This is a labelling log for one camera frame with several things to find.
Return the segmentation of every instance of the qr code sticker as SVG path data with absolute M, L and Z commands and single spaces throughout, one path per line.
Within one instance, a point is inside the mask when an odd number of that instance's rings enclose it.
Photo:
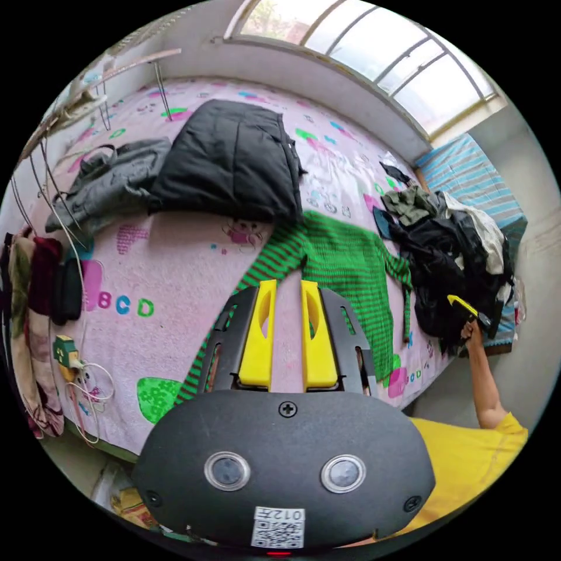
M 290 508 L 255 509 L 251 545 L 256 548 L 300 549 L 304 547 L 304 511 Z

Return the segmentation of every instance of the striped blanket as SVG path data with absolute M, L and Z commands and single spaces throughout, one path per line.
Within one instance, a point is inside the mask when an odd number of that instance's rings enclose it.
M 494 165 L 468 134 L 432 150 L 415 164 L 430 191 L 445 191 L 464 205 L 484 210 L 507 237 L 512 265 L 528 220 Z M 504 307 L 497 336 L 486 346 L 511 344 L 514 338 L 514 302 Z

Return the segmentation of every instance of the yellow shirt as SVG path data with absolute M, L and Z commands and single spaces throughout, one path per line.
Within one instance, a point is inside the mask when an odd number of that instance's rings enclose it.
M 436 485 L 405 534 L 434 522 L 474 499 L 493 484 L 528 439 L 512 413 L 495 429 L 453 427 L 412 418 L 431 458 Z

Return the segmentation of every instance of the bed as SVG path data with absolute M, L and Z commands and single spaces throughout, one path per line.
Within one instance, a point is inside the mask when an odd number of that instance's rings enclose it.
M 405 186 L 386 176 L 379 161 L 387 147 L 366 131 L 315 103 L 262 85 L 223 79 L 183 79 L 165 84 L 172 114 L 169 121 L 158 88 L 145 87 L 110 109 L 109 131 L 100 118 L 70 148 L 74 157 L 57 166 L 54 176 L 66 191 L 79 168 L 81 152 L 101 144 L 119 146 L 147 137 L 175 138 L 184 121 L 211 98 L 246 101 L 284 114 L 289 135 L 303 167 L 305 209 L 314 209 L 361 227 L 376 230 L 373 206 L 380 196 Z M 410 176 L 411 169 L 398 159 Z M 41 233 L 49 209 L 36 203 L 32 221 Z M 75 324 L 51 330 L 79 341 L 82 356 L 112 373 L 115 396 L 96 404 L 99 429 L 91 407 L 80 400 L 86 431 L 99 447 L 134 461 L 154 423 L 173 403 L 199 349 L 230 292 L 270 236 L 266 224 L 234 222 L 201 213 L 137 216 L 100 233 L 85 262 L 87 310 Z M 394 254 L 398 248 L 387 242 Z M 404 408 L 422 393 L 451 358 L 441 355 L 438 341 L 428 337 L 411 315 L 408 344 L 402 343 L 403 295 L 387 277 L 394 317 L 394 371 L 379 383 L 378 395 Z M 411 307 L 414 306 L 414 295 Z M 295 272 L 279 287 L 273 352 L 273 392 L 301 392 L 300 284 Z M 72 418 L 64 382 L 53 364 L 63 410 Z M 107 378 L 95 369 L 86 386 L 98 396 L 110 391 Z M 75 430 L 72 423 L 67 425 Z
M 432 150 L 415 171 L 430 192 L 445 191 L 464 205 L 477 206 L 495 220 L 507 237 L 514 267 L 528 220 L 495 166 L 469 134 Z M 510 352 L 516 329 L 514 299 L 503 308 L 496 336 L 485 337 L 487 354 Z

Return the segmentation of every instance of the qr code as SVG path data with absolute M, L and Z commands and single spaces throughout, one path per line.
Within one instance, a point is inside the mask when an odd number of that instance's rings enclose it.
M 299 549 L 304 547 L 304 522 L 255 520 L 251 545 L 256 548 Z

